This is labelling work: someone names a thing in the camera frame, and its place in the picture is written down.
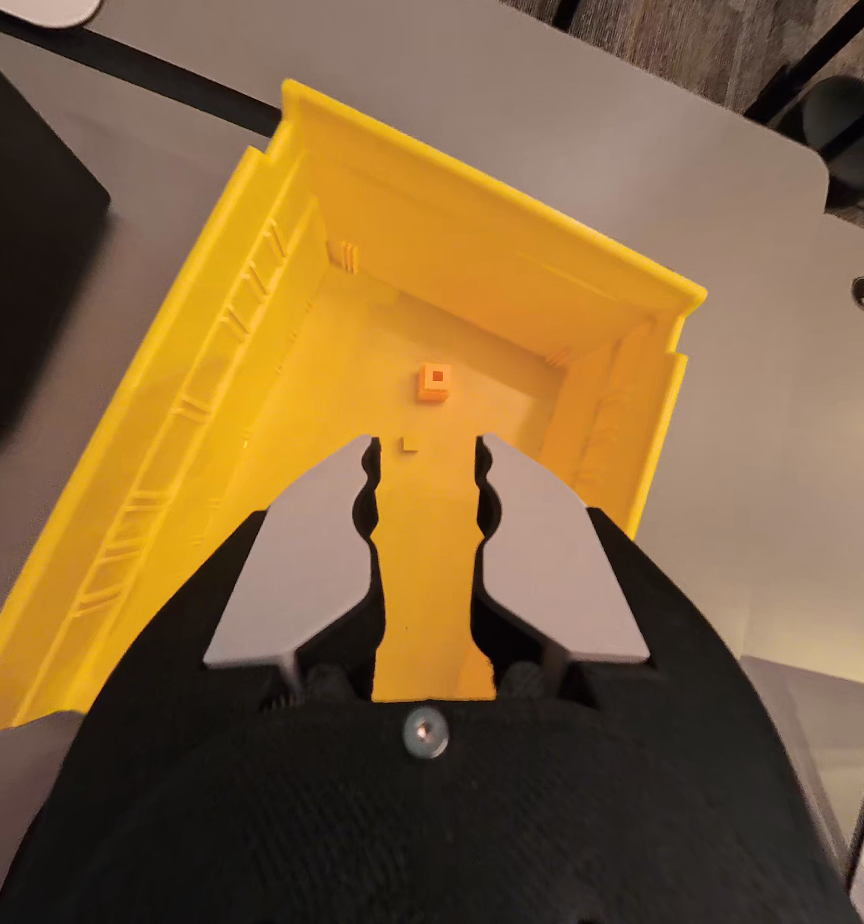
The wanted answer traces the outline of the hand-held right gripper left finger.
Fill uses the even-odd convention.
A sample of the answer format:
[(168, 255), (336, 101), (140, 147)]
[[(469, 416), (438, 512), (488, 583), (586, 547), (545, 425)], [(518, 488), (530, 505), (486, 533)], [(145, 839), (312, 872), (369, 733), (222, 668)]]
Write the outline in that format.
[(207, 652), (209, 668), (301, 673), (370, 662), (382, 640), (380, 440), (354, 438), (267, 508)]

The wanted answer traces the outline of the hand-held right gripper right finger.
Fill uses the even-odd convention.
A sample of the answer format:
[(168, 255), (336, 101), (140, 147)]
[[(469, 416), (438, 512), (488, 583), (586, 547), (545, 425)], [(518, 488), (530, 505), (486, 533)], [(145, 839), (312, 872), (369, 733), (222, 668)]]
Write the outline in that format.
[(472, 602), (561, 663), (644, 664), (648, 645), (586, 503), (493, 433), (476, 439)]

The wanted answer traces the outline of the black drawer cabinet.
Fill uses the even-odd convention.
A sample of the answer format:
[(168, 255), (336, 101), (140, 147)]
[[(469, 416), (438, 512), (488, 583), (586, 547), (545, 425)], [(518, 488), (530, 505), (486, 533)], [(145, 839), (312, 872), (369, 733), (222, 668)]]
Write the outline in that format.
[(0, 72), (0, 440), (20, 419), (61, 332), (110, 202)]

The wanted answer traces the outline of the white stand base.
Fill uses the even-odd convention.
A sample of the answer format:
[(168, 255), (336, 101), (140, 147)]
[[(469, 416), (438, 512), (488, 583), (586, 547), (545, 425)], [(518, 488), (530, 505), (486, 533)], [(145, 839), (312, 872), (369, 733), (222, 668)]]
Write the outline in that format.
[(0, 16), (12, 24), (63, 30), (85, 25), (103, 1), (0, 1)]

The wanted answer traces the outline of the yellow plastic bin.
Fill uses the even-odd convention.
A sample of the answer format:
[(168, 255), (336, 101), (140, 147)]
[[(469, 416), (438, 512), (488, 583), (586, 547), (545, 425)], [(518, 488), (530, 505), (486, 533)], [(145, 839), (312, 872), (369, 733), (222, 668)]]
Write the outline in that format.
[[(374, 698), (493, 699), (468, 625), (476, 438), (636, 534), (697, 283), (316, 90), (248, 149), (0, 612), (0, 731), (86, 712), (255, 511), (381, 445)], [(439, 404), (423, 362), (452, 367)], [(401, 438), (423, 441), (405, 454)]]

